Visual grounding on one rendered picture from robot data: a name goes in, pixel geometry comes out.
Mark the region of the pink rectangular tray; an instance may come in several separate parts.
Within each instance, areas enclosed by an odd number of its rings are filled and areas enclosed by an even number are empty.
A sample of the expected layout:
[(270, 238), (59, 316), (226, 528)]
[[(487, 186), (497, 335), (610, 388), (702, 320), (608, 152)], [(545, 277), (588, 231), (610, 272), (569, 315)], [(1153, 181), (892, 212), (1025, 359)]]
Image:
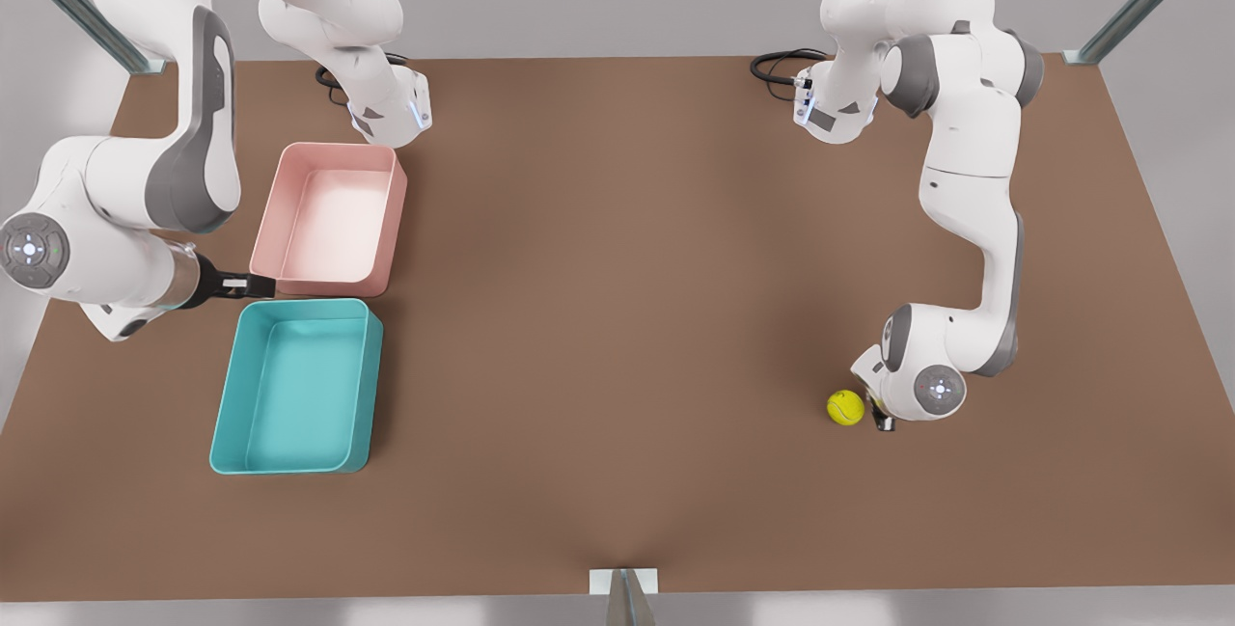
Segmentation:
[(282, 151), (249, 261), (288, 295), (371, 299), (390, 280), (408, 177), (385, 146)]

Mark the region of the teal rectangular tray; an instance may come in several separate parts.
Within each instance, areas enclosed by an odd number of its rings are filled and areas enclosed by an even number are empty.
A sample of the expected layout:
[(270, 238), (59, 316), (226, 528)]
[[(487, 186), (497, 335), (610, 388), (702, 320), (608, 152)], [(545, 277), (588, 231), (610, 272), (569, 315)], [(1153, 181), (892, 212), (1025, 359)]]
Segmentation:
[(359, 299), (254, 303), (212, 428), (224, 477), (351, 474), (371, 459), (384, 326)]

